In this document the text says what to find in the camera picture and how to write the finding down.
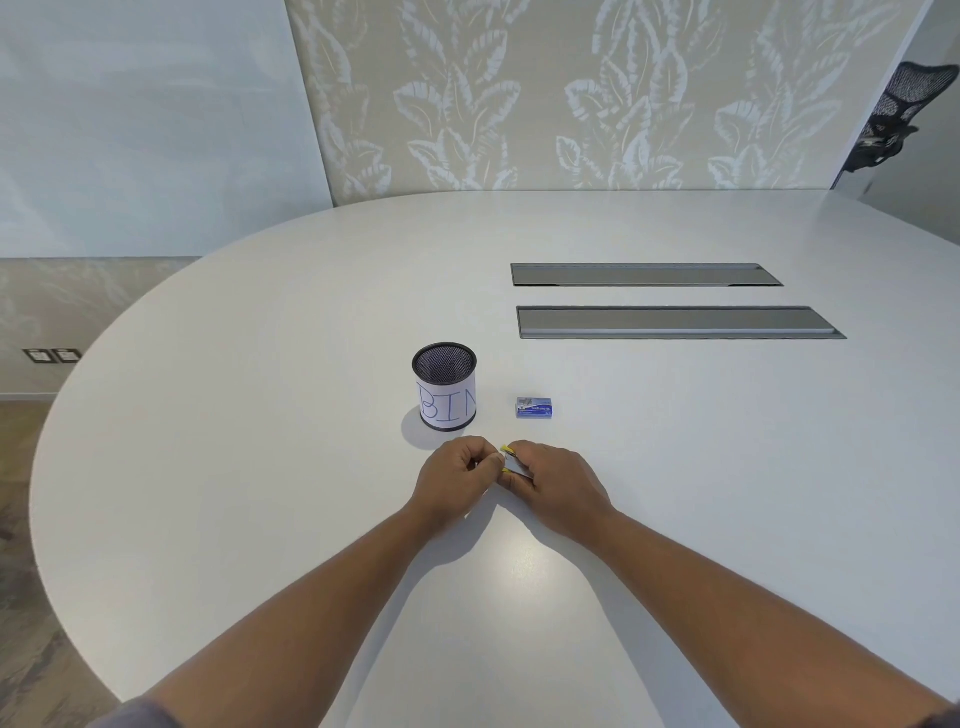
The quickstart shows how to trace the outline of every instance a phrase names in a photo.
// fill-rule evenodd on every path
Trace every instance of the wall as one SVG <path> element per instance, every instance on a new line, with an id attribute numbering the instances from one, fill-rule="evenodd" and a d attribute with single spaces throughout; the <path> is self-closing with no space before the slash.
<path id="1" fill-rule="evenodd" d="M 937 0 L 904 59 L 924 65 L 960 63 L 960 3 Z M 839 190 L 878 210 L 960 244 L 960 83 L 921 111 L 919 132 L 903 151 L 873 170 L 845 174 Z"/>
<path id="2" fill-rule="evenodd" d="M 338 204 L 830 187 L 924 0 L 288 0 Z"/>
<path id="3" fill-rule="evenodd" d="M 332 204 L 282 0 L 4 0 L 0 99 L 0 396 L 69 372 L 21 349 Z"/>
<path id="4" fill-rule="evenodd" d="M 23 349 L 86 352 L 114 319 L 193 258 L 20 259 L 0 263 L 0 396 L 56 393 L 69 364 Z"/>

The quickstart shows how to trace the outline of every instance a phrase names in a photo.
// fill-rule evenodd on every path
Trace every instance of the forearm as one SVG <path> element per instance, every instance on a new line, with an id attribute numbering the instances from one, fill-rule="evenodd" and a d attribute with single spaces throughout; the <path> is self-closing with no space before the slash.
<path id="1" fill-rule="evenodd" d="M 148 696 L 185 728 L 315 728 L 433 533 L 410 509 L 391 516 L 237 622 Z"/>
<path id="2" fill-rule="evenodd" d="M 821 620 L 622 514 L 588 546 L 744 728 L 905 728 L 948 707 Z"/>

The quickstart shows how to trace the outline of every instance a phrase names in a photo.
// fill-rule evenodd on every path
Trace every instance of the blue box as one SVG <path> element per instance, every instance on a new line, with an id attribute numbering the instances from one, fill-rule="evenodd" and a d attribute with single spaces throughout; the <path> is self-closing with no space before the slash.
<path id="1" fill-rule="evenodd" d="M 549 420 L 553 417 L 553 401 L 549 398 L 517 397 L 516 416 L 520 420 Z"/>

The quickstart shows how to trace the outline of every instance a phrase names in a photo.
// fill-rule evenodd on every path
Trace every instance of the wallpaper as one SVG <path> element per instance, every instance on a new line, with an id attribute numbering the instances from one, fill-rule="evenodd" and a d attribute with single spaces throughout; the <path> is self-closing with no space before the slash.
<path id="1" fill-rule="evenodd" d="M 0 260 L 0 395 L 56 393 L 69 364 L 34 364 L 23 349 L 80 349 L 194 258 Z"/>
<path id="2" fill-rule="evenodd" d="M 338 205 L 830 187 L 923 0 L 287 0 Z"/>

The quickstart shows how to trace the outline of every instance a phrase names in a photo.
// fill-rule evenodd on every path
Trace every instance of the sleeve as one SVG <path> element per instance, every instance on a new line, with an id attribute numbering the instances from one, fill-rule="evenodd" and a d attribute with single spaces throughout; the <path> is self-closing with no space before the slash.
<path id="1" fill-rule="evenodd" d="M 960 728 L 960 706 L 954 706 L 942 715 L 931 716 L 916 728 Z"/>
<path id="2" fill-rule="evenodd" d="M 170 715 L 146 698 L 124 703 L 108 716 L 90 723 L 87 728 L 182 728 Z"/>

